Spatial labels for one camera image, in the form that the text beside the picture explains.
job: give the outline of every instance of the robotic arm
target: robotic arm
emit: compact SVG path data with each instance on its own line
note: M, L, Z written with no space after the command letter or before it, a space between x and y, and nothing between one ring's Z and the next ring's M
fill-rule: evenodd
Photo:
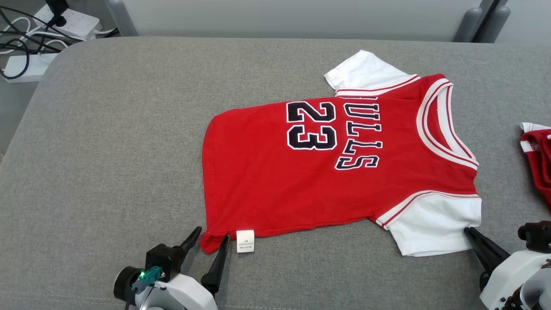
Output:
M214 295L218 292L230 235L227 234L208 273L199 284L194 278L180 274L183 261L201 234L201 227L181 245L159 244L145 255L145 268L128 266L118 275L113 294L139 310L217 310Z
M551 310L551 222L521 226L528 250L513 254L473 227L464 233L485 270L480 299L489 310Z

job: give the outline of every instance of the gray fabric surface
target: gray fabric surface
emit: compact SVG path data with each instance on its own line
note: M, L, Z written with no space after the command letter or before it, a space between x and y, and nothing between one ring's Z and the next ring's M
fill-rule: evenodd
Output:
M518 145L551 124L544 48L362 40L123 38L56 57L0 165L2 309L122 309L118 272L205 225L201 145L231 108L331 96L323 74L360 49L454 82L456 132L480 162L480 231L514 252L549 220ZM198 247L196 279L214 256ZM472 251L402 257L369 221L257 239L230 253L217 301L239 309L483 309Z

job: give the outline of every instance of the power strip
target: power strip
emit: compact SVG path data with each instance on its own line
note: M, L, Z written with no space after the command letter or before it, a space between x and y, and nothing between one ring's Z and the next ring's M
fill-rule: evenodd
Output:
M57 54L58 53L42 54L42 57L51 62ZM27 56L25 55L11 56L8 59L6 68L4 69L4 74L8 77L18 75L25 68L26 58ZM16 79L5 78L5 80L8 83L38 82L42 79L42 75L44 75L44 72L46 72L49 65L50 64L41 59L39 55L30 55L29 68L27 68L27 71Z
M34 16L45 22L49 22L53 18L53 13L48 5L45 5ZM75 10L67 9L61 16L65 18L67 23L61 27L54 26L53 28L69 36L76 36L84 40L92 40L96 37L96 32L103 28L99 18ZM45 27L43 23L37 20L35 20L35 23L37 26Z

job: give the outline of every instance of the care label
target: care label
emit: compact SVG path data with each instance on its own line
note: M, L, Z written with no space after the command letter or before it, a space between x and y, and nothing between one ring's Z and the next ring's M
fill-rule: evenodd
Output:
M237 252L255 251L255 231L237 231Z

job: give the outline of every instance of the red and white clothing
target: red and white clothing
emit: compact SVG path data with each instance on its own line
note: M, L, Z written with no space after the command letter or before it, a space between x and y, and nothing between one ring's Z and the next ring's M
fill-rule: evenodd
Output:
M534 185L551 211L551 127L523 122L520 145L530 163Z
M337 91L230 110L203 144L207 231L215 251L226 233L255 236L370 219L403 255L470 248L480 225L478 163L455 135L452 84L407 75L360 51L326 78Z

